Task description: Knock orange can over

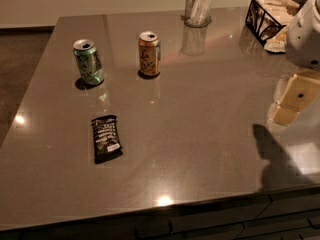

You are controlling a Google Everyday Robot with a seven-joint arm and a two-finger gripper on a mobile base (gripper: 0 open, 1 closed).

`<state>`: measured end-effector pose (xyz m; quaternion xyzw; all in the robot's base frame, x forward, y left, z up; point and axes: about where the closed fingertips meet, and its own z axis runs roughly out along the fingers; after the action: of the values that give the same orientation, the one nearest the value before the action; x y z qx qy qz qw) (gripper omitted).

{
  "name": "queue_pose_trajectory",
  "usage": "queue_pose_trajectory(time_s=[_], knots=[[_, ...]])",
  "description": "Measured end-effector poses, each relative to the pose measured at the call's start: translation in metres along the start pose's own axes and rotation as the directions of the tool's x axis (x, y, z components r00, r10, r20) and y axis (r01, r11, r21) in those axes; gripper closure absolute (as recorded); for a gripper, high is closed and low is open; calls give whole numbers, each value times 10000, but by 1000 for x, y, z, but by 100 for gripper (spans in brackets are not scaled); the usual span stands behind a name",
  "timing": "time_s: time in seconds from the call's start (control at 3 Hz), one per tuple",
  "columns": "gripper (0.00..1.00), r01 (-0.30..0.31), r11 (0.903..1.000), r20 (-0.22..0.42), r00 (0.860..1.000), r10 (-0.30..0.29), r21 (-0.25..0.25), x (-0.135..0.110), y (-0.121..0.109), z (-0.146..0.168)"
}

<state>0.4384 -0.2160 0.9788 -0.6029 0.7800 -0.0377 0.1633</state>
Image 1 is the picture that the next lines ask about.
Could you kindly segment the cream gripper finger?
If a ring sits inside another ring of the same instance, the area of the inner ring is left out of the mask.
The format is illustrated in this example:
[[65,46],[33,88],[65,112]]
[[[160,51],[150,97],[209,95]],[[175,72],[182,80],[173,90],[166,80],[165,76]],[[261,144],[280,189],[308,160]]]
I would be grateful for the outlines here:
[[278,104],[301,112],[320,95],[319,73],[295,73],[288,81]]
[[276,105],[271,113],[270,119],[276,124],[287,126],[290,125],[299,115],[300,113],[297,111]]

